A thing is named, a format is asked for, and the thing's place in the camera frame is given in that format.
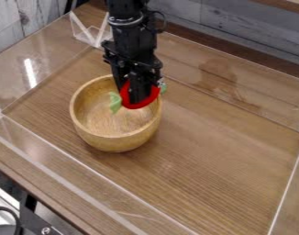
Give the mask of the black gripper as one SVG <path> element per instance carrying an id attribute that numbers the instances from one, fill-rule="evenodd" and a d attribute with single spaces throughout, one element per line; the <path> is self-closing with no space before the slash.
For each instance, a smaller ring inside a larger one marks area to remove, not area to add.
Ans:
<path id="1" fill-rule="evenodd" d="M 105 60 L 111 65 L 118 90 L 130 81 L 130 101 L 137 104 L 151 94 L 151 86 L 158 86 L 158 75 L 163 67 L 157 57 L 158 28 L 154 19 L 131 21 L 109 20 L 113 40 L 105 40 Z"/>

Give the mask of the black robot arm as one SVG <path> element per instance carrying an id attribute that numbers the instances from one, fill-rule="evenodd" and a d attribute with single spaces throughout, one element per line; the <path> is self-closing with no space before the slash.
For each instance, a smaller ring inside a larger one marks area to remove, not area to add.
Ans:
<path id="1" fill-rule="evenodd" d="M 102 42 L 105 62 L 111 65 L 123 106 L 130 109 L 149 106 L 162 90 L 163 63 L 155 51 L 167 22 L 158 27 L 157 14 L 163 14 L 150 9 L 149 2 L 106 0 L 113 40 Z"/>

